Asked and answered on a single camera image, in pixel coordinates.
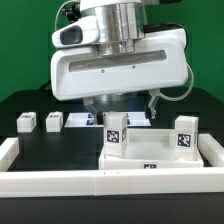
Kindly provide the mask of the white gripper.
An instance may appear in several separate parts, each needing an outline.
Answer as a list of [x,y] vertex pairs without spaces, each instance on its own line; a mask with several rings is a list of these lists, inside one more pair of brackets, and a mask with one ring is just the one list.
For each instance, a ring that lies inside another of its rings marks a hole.
[[53,33],[52,42],[58,49],[51,59],[53,95],[59,100],[84,98],[84,106],[97,125],[98,112],[92,97],[150,90],[145,118],[154,119],[159,88],[179,86],[187,81],[185,30],[147,33],[132,43],[133,52],[110,56],[99,54],[99,37],[94,16]]

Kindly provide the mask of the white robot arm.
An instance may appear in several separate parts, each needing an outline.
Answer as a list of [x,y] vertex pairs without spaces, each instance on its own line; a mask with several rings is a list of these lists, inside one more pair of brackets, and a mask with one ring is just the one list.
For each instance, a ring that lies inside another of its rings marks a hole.
[[82,99],[101,123],[93,106],[98,96],[148,90],[145,115],[156,114],[159,90],[188,78],[186,31],[151,31],[143,7],[162,0],[79,0],[77,21],[52,35],[57,52],[51,59],[51,84],[59,100]]

